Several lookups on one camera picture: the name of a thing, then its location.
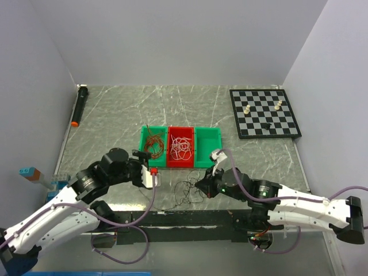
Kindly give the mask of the red plastic bin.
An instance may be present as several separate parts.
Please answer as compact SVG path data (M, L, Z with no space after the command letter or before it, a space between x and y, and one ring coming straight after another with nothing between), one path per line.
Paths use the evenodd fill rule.
M166 166L168 168L194 167L193 127L168 127Z

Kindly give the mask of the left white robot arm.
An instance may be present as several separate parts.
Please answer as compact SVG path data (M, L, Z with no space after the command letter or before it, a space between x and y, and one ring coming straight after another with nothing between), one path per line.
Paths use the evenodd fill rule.
M79 171L52 200L22 222L1 230L1 263L6 275L23 275L37 264L46 250L84 232L133 228L144 216L122 223L99 198L116 184L131 182L154 189L156 169L150 170L149 152L112 148L88 168Z

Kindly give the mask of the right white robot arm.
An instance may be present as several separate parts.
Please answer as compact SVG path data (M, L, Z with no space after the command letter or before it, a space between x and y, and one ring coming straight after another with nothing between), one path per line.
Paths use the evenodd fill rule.
M208 198L223 194L247 203L251 211L244 221L252 230L294 225L334 233L345 243L365 243L358 197L323 198L272 181L252 179L238 169L213 172L209 168L195 187Z

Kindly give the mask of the green plastic bin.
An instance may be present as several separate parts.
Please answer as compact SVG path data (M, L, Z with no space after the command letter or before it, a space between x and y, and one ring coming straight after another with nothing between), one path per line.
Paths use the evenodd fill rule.
M194 168L208 168L213 165L210 155L222 148L220 128L194 128Z
M167 126L142 126L139 151L151 153L150 167L166 167L167 135Z

